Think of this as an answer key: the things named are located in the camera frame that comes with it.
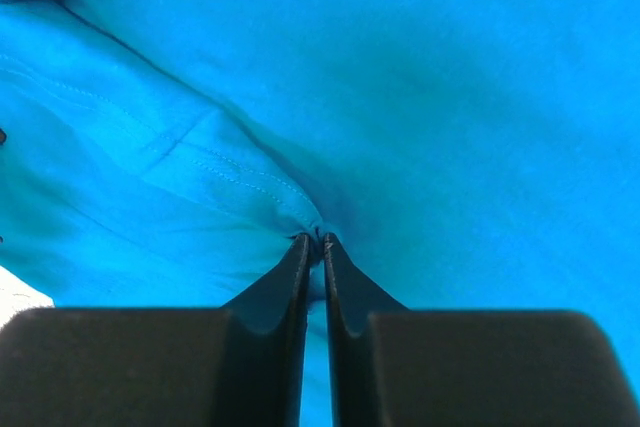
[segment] blue fabric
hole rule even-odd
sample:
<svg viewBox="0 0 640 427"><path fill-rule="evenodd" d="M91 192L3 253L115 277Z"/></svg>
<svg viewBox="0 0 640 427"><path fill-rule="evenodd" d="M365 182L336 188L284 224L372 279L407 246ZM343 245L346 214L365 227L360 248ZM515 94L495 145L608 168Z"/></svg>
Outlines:
<svg viewBox="0 0 640 427"><path fill-rule="evenodd" d="M638 392L639 22L637 0L2 4L0 264L57 305L219 305L334 231L409 307L590 314ZM303 426L330 425L324 315Z"/></svg>

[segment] clothing seam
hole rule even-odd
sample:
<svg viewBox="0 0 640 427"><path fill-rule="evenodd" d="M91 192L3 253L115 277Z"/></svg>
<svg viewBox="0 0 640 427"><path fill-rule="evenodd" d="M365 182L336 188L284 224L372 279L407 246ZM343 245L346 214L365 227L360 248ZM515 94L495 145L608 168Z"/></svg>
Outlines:
<svg viewBox="0 0 640 427"><path fill-rule="evenodd" d="M231 159L227 158L226 156L224 156L224 155L220 154L219 152L213 151L213 150L211 150L211 149L209 149L209 148L206 148L206 147L202 147L202 146L198 146L198 145L192 144L192 143L190 143L190 142L185 142L185 141L184 141L184 140L182 140L182 139L172 138L171 136L169 136L169 135L167 135L166 133L163 133L163 132L156 132L156 130L155 130L155 129L153 129L151 126L147 125L146 123L142 122L142 121L141 121L141 120L139 120L138 118L134 117L134 116L133 116L129 111L127 111L124 107L122 107L122 106L120 106L120 105L118 105L118 104L114 103L114 102L113 102L113 101L111 101L110 99L108 99L108 98L106 98L106 97L103 97L103 96L101 96L101 95L99 95L99 94L95 94L95 93L92 93L92 92L87 92L87 91L84 91L84 90L78 89L77 87L74 87L74 86L68 85L68 84L66 84L66 83L64 83L64 82L56 81L56 80L51 79L51 78L49 78L49 77L47 77L47 76L45 76L45 75L39 74L39 73L35 72L33 69L29 68L29 67L28 67L26 64L24 64L23 62L21 62L21 61L19 61L19 60L15 59L15 58L13 58L13 57L10 57L10 56L8 56L8 55L6 55L6 54L0 54L0 60L6 60L6 61L9 61L9 62L15 62L15 63L19 64L19 65L20 65L20 66L25 70L25 72L21 72L21 71L19 71L19 70L13 70L13 69L10 69L10 68L8 68L8 67L0 67L0 71L8 72L8 73L10 73L10 74L16 74L16 75L24 76L24 77L26 77L28 80L30 80L30 81L32 81L33 83L35 83L37 86L39 86L39 87L41 87L42 89L44 89L44 91L45 91L48 95L51 95L51 96L57 97L57 96L56 96L56 93L51 92L49 89L47 89L47 87L46 87L45 85L43 85L43 83L41 83L41 82L40 82L40 80L44 80L45 82L48 82L48 83L50 83L50 84L53 84L54 86L61 87L61 88L64 88L64 89L66 89L66 90L70 90L70 91L72 91L72 92L76 92L76 93L78 93L78 94L80 94L80 95L82 95L82 96L89 97L89 98L93 98L93 99L96 99L96 100L101 101L101 102L103 102L103 103L106 103L106 104L108 104L108 105L110 105L110 106L113 106L113 107L115 107L116 109L118 109L119 111L123 112L125 115L127 115L127 116L128 116L130 119L132 119L136 124L140 125L141 127L144 127L146 130L148 130L149 132L151 132L153 135L155 135L155 136L157 136L157 137L159 137L159 138L161 138L161 139L167 140L167 141L172 142L172 143L174 143L174 144L176 144L176 145L183 144L183 145L185 145L185 146L189 146L189 147L192 147L192 148L202 149L203 151L205 151L205 152L207 152L207 153L209 153L209 154L212 154L212 155L214 155L215 157L218 157L219 159L221 159L221 160L223 160L223 161L227 162L227 163L228 163L228 164L230 164L230 165L233 165L233 166L237 167L237 168L238 168L238 169L240 169L241 171L244 171L244 172L246 172L246 173L248 173L248 174L255 174L255 175L265 176L265 177L268 177L268 178L270 178L270 179L272 179L272 180L275 180L276 182L280 183L281 185L285 186L287 189L289 189L290 191L292 191L292 192L293 192L294 194L296 194L298 197L300 197L303 201L305 201L305 203L307 203L308 205L311 205L311 206L313 207L313 204L311 203L311 201L310 201L310 200L309 200L305 195L303 195L299 190L295 189L293 186L291 186L291 185L290 185L290 184L288 184L287 182L283 181L282 179L278 179L277 177L275 177L275 176L274 176L274 175L272 175L272 174L267 174L266 172L259 172L259 171L256 171L256 170L253 170L253 169L250 169L250 168L248 168L248 167L243 167L243 166L241 166L240 164L238 164L237 162L234 162L233 160L231 160ZM91 107L88 107L88 106L85 106L85 105L78 104L78 103L73 102L73 101L71 101L71 100L69 100L69 99L66 99L66 98L62 98L62 97L58 97L58 98L60 98L60 100L63 100L64 102L71 103L71 104L76 105L76 106L78 106L78 107L80 107L80 108L86 109L86 110L88 110L88 111L90 111L90 112L96 112L96 109L93 109L93 108L91 108ZM123 127L117 127L117 128L118 128L118 129L120 129L121 131L126 132L126 133L127 133L127 135L129 135L130 137L135 138L135 136L134 136L130 131L128 131L127 129L124 129ZM153 147L151 147L151 146L148 146L147 148L149 148L152 152L154 152L154 153L156 153L156 154L158 154L158 155L163 155L160 151L156 150L155 148L153 148ZM215 174L215 175L219 176L220 178L222 178L222 179L224 179L224 180L226 180L226 181L228 181L228 182L233 182L233 183L237 183L237 184L239 184L239 185L243 185L243 186L246 186L246 187L250 187L250 188L257 190L258 192L260 192L260 193L262 193L262 194L264 194L264 195L267 195L269 198L271 198L272 200L276 201L276 203L278 203L278 204L280 204L280 205L283 205L284 207L289 208L289 209L291 210L291 212L293 212L293 213L294 213L294 214L296 214L298 217L300 217L300 218L301 218L303 221L305 221L309 226L313 225L313 223L310 221L310 219L309 219L307 216L303 215L303 214L302 214L301 212L299 212L297 209L295 209L295 208L293 208L293 207L291 207L291 206L287 205L287 204L286 204L286 203L284 203L281 199L278 199L276 196L274 196L273 194L269 193L268 191L266 191L266 190L264 190L264 189L262 189L262 188L260 188L260 187L258 187L258 186L256 186L256 185L253 185L253 184L243 183L243 182L240 182L240 181L237 181L237 180L231 179L231 178L229 178L229 177L225 176L224 174L222 174L221 172L219 172L219 171L217 171L217 170L213 169L212 167L208 167L208 166L206 166L205 164L202 164L201 162L198 162L197 160L194 160L194 159L191 159L191 158L188 158L188 157L187 157L187 159L186 159L186 160L187 160L189 163L191 163L191 164L193 164L193 165L195 165L195 166L197 166L197 167L199 167L199 168L201 168L201 169L204 169L204 170L206 170L206 171L208 171L208 172L211 172L211 173L213 173L213 174Z"/></svg>

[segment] stitching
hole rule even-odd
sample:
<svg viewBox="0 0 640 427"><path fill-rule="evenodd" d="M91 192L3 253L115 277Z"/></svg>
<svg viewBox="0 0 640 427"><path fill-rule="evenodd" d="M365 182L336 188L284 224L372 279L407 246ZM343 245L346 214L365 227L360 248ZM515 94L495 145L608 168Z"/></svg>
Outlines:
<svg viewBox="0 0 640 427"><path fill-rule="evenodd" d="M108 99L108 98L106 98L106 97L103 97L103 96L101 96L101 95L98 95L98 94L95 94L95 93L92 93L92 92L87 92L87 91L84 91L84 90L78 89L77 87L73 87L73 86L71 86L71 85L68 85L68 84L65 84L65 83L62 83L62 82L56 81L56 80L54 80L54 79L47 78L47 77L45 77L45 76L43 76L43 75L41 75L41 74L37 74L33 69L29 68L29 67L28 67L27 65L25 65L23 62L21 62L21 61L19 61L19 60L17 60L17 59L14 59L14 58L12 58L12 57L9 57L9 56L7 56L7 55L5 55L5 54L0 54L0 59L8 60L8 61L10 61L10 62L16 62L17 64L20 64L20 66L21 66L21 67L23 67L23 68L24 68L24 70L26 70L26 71L27 71L26 73L24 73L24 74L22 74L22 75L25 75L27 78L29 78L30 80L32 80L33 82L35 82L37 85L39 85L39 86L41 86L41 87L44 87L44 86L42 86L42 84L41 84L41 83L39 83L39 82L38 82L38 80L36 80L36 78L34 77L34 75L37 75L38 77L43 78L44 80L46 80L46 81L48 81L48 82L52 83L53 85L55 85L55 86L57 86L57 87L61 87L61 88L66 89L66 90L70 90L70 91L75 92L75 93L78 93L78 94L80 94L80 95L87 96L87 97L90 97L90 98L94 98L94 99L100 100L100 101L102 101L102 102L104 102L104 103L106 103L106 104L108 104L108 105L111 105L111 106L113 106L113 107L117 108L118 110L120 110L121 112L123 112L125 115L127 115L127 117L129 117L131 120L133 120L134 122L136 122L136 123L137 123L137 124L139 124L140 126L144 127L145 129L149 130L151 133L153 133L154 135L156 135L156 136L158 136L158 137L160 137L160 138L162 138L162 139L168 140L168 141L170 141L170 142L175 142L175 143L177 143L177 144L184 144L184 145L188 145L188 146L190 146L190 147L194 147L194 148L197 148L197 149L202 149L202 150L204 150L205 152L208 152L208 153L210 153L210 154L212 154L212 155L215 155L216 157L218 157L218 158L220 158L220 159L224 160L225 162L228 162L229 164L233 165L234 167L239 168L240 170L242 170L242 171L244 171L244 172L247 172L247 173L249 173L249 174L257 174L257 175L261 175L261 176L264 176L264 177L268 177L268 178L270 178L270 179L272 179L272 180L275 180L276 182L278 182L278 183L282 184L282 185L283 185L283 186L285 186L287 189L289 189L291 192L293 192L294 194L296 194L296 195L297 195L298 197L300 197L302 200L304 200L305 202L307 202L307 203L309 203L309 204L311 204L311 205L313 206L313 204L311 203L311 201L308 199L308 197L307 197L307 196L305 196L302 192L300 192L298 189L296 189L295 187L293 187L291 184L289 184L289 183L285 182L284 180L282 180L282 179L280 179L280 178L276 177L275 175L267 174L266 172L260 172L260 171L256 171L256 170L250 169L250 168L248 168L248 167L244 167L244 166L242 166L242 165L240 165L240 164L238 164L238 163L234 162L233 160L229 159L228 157L225 157L225 156L224 156L224 155L222 155L221 153L219 153L219 152L217 152L217 151L214 151L214 150L211 150L211 149L210 149L210 148L208 148L208 147L203 147L203 146L199 146L199 145L193 144L193 143L191 143L191 142L187 142L187 141L184 141L184 140L180 140L180 139L172 138L172 137L168 136L168 135L167 135L166 133L164 133L164 132L156 132L156 131L155 131L155 129L153 129L151 126L149 126L149 125L145 124L145 123L144 123L144 122L142 122L140 119L138 119L138 118L134 117L134 116L133 116L133 115L132 115L128 110L126 110L124 107L122 107L122 106L120 106L120 105L115 104L112 100L110 100L110 99ZM13 71L13 70L10 70L10 69L7 69L7 68L2 68L2 70L7 71L7 72L10 72L10 73L21 74L21 72ZM85 108L86 108L87 110L91 110L91 111L93 111L93 109L91 109L91 108L89 108L89 107L85 107Z"/></svg>
<svg viewBox="0 0 640 427"><path fill-rule="evenodd" d="M250 174L257 174L257 175L264 176L264 177L268 177L268 178L270 178L270 179L272 179L272 180L275 180L276 182L278 182L279 184L283 185L284 187L286 187L287 189L289 189L291 192L293 192L294 194L296 194L298 197L300 197L302 200L304 200L307 204L309 204L309 205L311 205L312 207L314 207L314 206L313 206L313 204L311 203L311 201L309 200L309 198L308 198L307 196L305 196L304 194L302 194L298 189L294 188L294 187L293 187L293 186L291 186L289 183L287 183L287 182L283 181L282 179L279 179L278 177L276 177L276 176L274 176L274 175L272 175L272 174L268 174L268 173L266 173L266 172L260 172L260 171L256 171L256 170L250 169L250 168L248 168L248 167L244 167L244 166L242 166L242 165L238 164L237 162L234 162L233 160L229 159L228 157L226 157L226 156L222 155L221 153L216 152L216 151L214 151L214 150L211 150L211 149L209 149L209 148L207 148L207 147L198 146L198 145L196 145L196 144L192 144L192 143L190 143L190 142L186 142L186 141L184 141L184 140L182 140L182 139L175 139L175 138L172 138L172 137L168 136L168 135L167 135L166 133L164 133L164 132L156 132L156 131L155 131L155 129L153 129L151 126L149 126L149 125L145 124L144 122L142 122L142 121L141 121L141 120L139 120L138 118L134 117L134 116L133 116L129 111L127 111L127 110L126 110L125 108L123 108L122 106L115 104L115 103L114 103L113 101L111 101L110 99L107 99L107 98L105 98L105 97L103 97L103 96L101 96L101 95L98 95L98 94L95 94L95 93L92 93L92 92L87 92L87 91L84 91L84 90L78 89L77 87L74 87L74 86L71 86L71 85L65 84L65 83L60 82L60 81L56 81L56 80L54 80L54 79L48 78L48 77L46 77L46 76L44 76L44 75L41 75L41 74L38 74L38 73L37 73L37 72L35 72L33 69L29 68L26 64L24 64L23 62L21 62L21 61L19 61L19 60L15 59L15 58L9 57L9 56L7 56L7 55L5 55L5 54L0 54L0 59L8 60L8 61L10 61L10 62L15 62L15 63L19 64L19 65L20 65L20 66L21 66L21 67L22 67L26 72L19 72L19 71L15 71L15 70L12 70L12 69L9 69L9 68L6 68L6 67L2 67L2 68L0 68L0 70L1 70L1 71L5 71L5 72L12 73L12 74L17 74L17 75L24 76L24 77L26 77L27 79L29 79L29 80L33 81L33 82L34 82L36 85L38 85L39 87L43 88L43 89L44 89L47 93L49 93L50 95L53 95L53 96L57 97L57 96L55 95L55 93L53 93L53 92L51 92L50 90L48 90L44 85L42 85L42 83L41 83L41 82L39 82L39 81L38 81L38 79L36 79L36 77L35 77L36 75L37 75L39 78L41 78L41 79L43 79L43 80L45 80L45 81L48 81L49 83L51 83L51 84L53 84L53 85L55 85L55 86L57 86L57 87L60 87L60 88L66 89L66 90L70 90L70 91L72 91L72 92L76 92L76 93L78 93L78 94L80 94L80 95L82 95L82 96L86 96L86 97L90 97L90 98L97 99L97 100L99 100L99 101L101 101L101 102L104 102L104 103L106 103L106 104L108 104L108 105L110 105L110 106L115 107L116 109L118 109L119 111L121 111L122 113L124 113L125 115L127 115L127 116L128 116L131 120L133 120L136 124L140 125L141 127L144 127L145 129L149 130L152 134L154 134L154 135L156 135L156 136L158 136L158 137L160 137L160 138L162 138L162 139L168 140L168 141L173 142L173 143L176 143L176 144L183 144L183 145L187 145L187 146L194 147L194 148L197 148L197 149L202 149L202 150L204 150L205 152L210 153L210 154L212 154L212 155L214 155L214 156L216 156L216 157L220 158L221 160L224 160L225 162L229 163L230 165L233 165L234 167L236 167L236 168L240 169L241 171L244 171L244 172L247 172L247 173L250 173ZM86 110L89 110L89 111L91 111L91 112L96 112L96 113L97 113L97 111L96 111L95 109L91 109L90 107L87 107L87 106L84 106L84 105L81 105L81 104L77 104L77 103L75 103L75 102L71 102L71 101L69 101L68 99L61 99L61 100L64 100L65 102L70 102L71 104L73 104L73 105L75 105L75 106L79 106L79 107L81 107L81 108L83 108L83 109L86 109ZM121 131L125 132L125 133L126 133L127 135L129 135L130 137L132 137L132 138L136 138L136 137L135 137L135 136L134 136L130 131L128 131L127 129L124 129L124 128L122 128L122 127L119 127L119 128L120 128L120 130L121 130ZM154 149L153 147L149 147L149 149L150 149L152 152L154 152L154 153L157 153L157 154L159 154L159 155L162 155L162 154L161 154L161 152L159 152L158 150ZM242 182L239 182L239 181L233 180L233 179L231 179L231 178L229 178L229 177L226 177L226 176L225 176L224 174L222 174L221 172L219 172L219 171L217 171L217 170L215 170L215 169L212 169L211 167L208 167L208 166L206 166L206 165L204 165L204 164L202 164L202 163L200 163L200 162L197 162L197 161L195 161L195 160L193 160L193 159L187 159L187 160L188 160L190 163L192 163L192 164L194 164L194 165L196 165L196 166L199 166L199 167L201 167L201 168L203 168L203 169L205 169L205 170L207 170L207 171L210 171L210 172L212 172L212 173L214 173L214 174L216 174L216 175L218 175L218 176L222 177L223 179L225 179L225 180L227 180L227 181L229 181L229 182L234 182L234 183L238 183L238 184L240 184L240 185L244 185L244 186L247 186L247 187L254 188L254 189L258 190L259 192L261 192L261 193L263 193L263 194L267 195L268 197L270 197L272 200L276 201L277 203L279 203L279 204L281 204L281 205L283 205L283 206L287 207L287 206L286 206L286 204L285 204L283 201L279 200L279 199L278 199L278 198L276 198L274 195L270 194L269 192L267 192L266 190L264 190L264 189L262 189L262 188L260 188L260 187L257 187L257 186L255 186L255 185L246 184L246 183L242 183ZM297 214L300 218L302 218L302 219L303 219L305 222L307 222L309 225L312 225L312 222L310 222L310 220L309 220L306 216L302 215L300 212L298 212L297 210L295 210L295 209L293 209L293 208L291 208L291 207L290 207L290 210L291 210L293 213Z"/></svg>

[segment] black clamp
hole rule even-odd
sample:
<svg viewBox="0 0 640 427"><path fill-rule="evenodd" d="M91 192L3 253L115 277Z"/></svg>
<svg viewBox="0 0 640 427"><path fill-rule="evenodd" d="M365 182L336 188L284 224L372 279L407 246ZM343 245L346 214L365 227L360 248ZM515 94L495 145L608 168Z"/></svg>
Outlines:
<svg viewBox="0 0 640 427"><path fill-rule="evenodd" d="M334 425L640 426L567 311L412 311L324 239ZM311 238L219 309L32 309L0 335L0 426L298 425Z"/></svg>

